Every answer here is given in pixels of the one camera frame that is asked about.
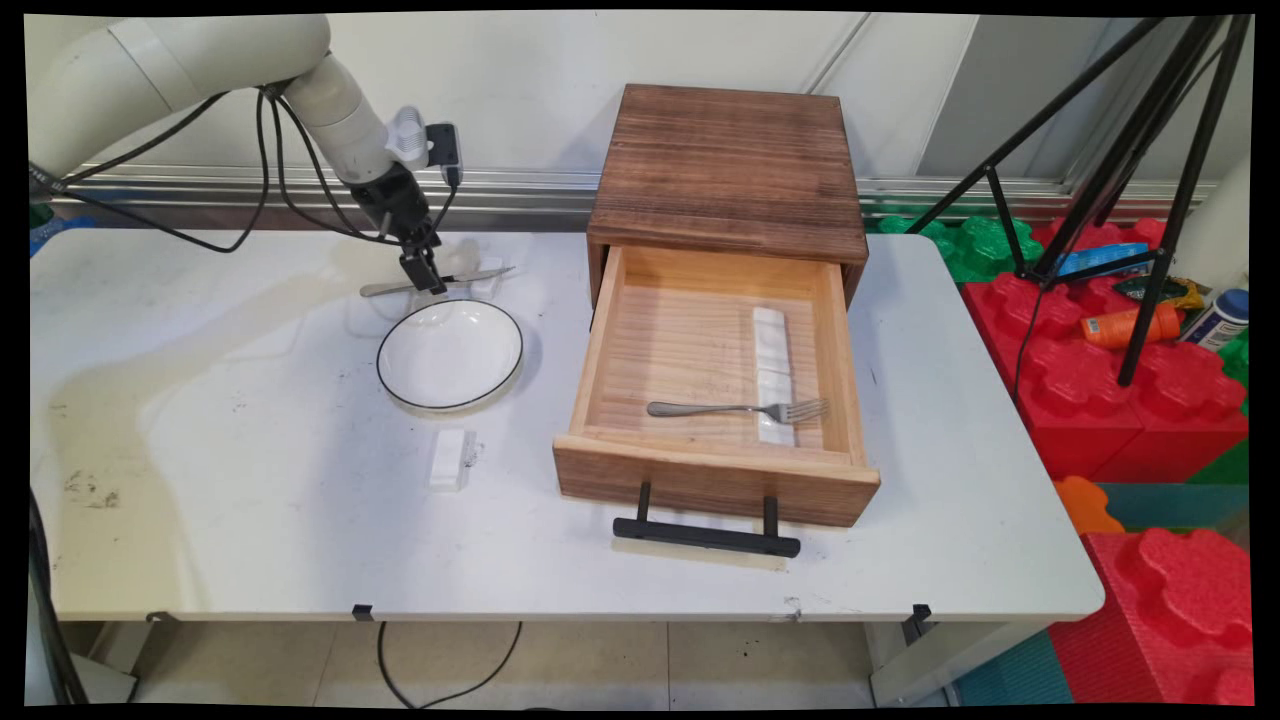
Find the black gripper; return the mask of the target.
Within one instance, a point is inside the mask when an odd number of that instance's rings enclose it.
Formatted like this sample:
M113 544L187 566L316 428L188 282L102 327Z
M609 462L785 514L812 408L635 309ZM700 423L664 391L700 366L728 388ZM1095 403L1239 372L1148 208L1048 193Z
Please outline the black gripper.
M431 295L445 293L447 286L436 269L431 250L439 247L442 241L430 217L426 196L413 173L398 161L392 161L379 177L351 183L349 193L375 225L376 234L370 238L371 242L415 247L404 250L399 256L401 269L412 287Z

